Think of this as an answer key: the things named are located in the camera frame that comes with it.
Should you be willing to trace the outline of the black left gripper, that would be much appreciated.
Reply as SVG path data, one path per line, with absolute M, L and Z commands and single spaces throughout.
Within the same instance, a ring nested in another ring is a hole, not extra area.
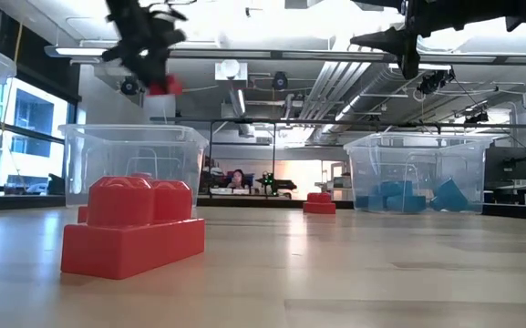
M 104 62 L 120 59 L 145 87 L 166 85 L 169 48 L 186 40 L 177 21 L 188 18 L 169 4 L 141 5 L 138 0 L 105 0 L 106 20 L 117 28 L 120 40 L 105 50 Z

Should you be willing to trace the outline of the person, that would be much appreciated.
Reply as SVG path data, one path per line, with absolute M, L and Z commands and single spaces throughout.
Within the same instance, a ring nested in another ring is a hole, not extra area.
M 245 179 L 244 173 L 241 169 L 236 169 L 232 173 L 230 183 L 227 185 L 230 189 L 245 190 L 251 187 L 250 183 Z

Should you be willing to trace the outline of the small black robot green lights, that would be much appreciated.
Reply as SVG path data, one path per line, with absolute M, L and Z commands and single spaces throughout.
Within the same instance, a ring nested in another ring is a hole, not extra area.
M 263 175 L 256 180 L 262 185 L 263 194 L 265 196 L 278 197 L 279 190 L 286 190 L 285 196 L 288 199 L 292 198 L 291 191 L 296 190 L 297 186 L 290 179 L 276 179 L 273 173 L 264 171 Z

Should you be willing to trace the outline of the white round ceiling fixture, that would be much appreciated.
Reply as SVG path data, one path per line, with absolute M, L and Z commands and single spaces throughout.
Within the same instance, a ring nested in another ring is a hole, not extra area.
M 225 59 L 222 62 L 217 62 L 214 66 L 214 79 L 216 81 L 246 81 L 248 79 L 248 64 L 236 59 Z

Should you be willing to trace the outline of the black computer monitor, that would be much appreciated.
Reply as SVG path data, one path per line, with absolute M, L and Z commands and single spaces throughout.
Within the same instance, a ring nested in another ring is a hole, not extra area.
M 526 149 L 489 147 L 485 150 L 485 181 L 526 179 Z

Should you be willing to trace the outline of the grey ceiling pipe bundle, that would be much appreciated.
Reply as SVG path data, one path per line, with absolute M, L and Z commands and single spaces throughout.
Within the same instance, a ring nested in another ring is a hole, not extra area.
M 349 40 L 355 36 L 345 32 L 335 36 L 335 41 L 326 51 L 311 51 L 301 56 L 304 60 L 324 60 L 314 85 L 303 100 L 303 107 L 296 117 L 300 120 L 321 120 L 343 97 L 347 90 L 370 66 L 369 62 L 359 62 L 345 55 L 362 52 L 361 46 L 351 45 Z

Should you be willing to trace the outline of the large window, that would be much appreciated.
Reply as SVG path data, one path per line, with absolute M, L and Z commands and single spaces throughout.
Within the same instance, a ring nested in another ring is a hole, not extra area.
M 74 107 L 18 78 L 0 86 L 0 194 L 53 195 L 64 176 L 59 127 Z

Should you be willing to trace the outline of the long suspended ceiling light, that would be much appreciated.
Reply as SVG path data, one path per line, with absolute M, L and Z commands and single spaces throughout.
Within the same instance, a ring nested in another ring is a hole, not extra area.
M 103 48 L 45 46 L 45 53 L 51 57 L 100 57 Z M 178 48 L 170 52 L 176 59 L 237 59 L 237 60 L 304 60 L 336 62 L 394 63 L 397 58 L 388 53 L 378 52 L 335 52 L 314 50 L 255 50 L 220 48 Z M 526 66 L 523 54 L 423 54 L 422 64 L 431 65 L 481 65 L 481 66 Z

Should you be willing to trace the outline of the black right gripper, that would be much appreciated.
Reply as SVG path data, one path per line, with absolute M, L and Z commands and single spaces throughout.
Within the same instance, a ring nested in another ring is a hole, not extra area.
M 401 9 L 405 26 L 401 30 L 390 27 L 383 32 L 354 36 L 350 43 L 379 49 L 397 58 L 402 75 L 412 79 L 418 75 L 420 55 L 417 51 L 418 35 L 453 28 L 463 30 L 472 18 L 477 0 L 352 0 L 363 10 L 383 10 L 385 7 Z

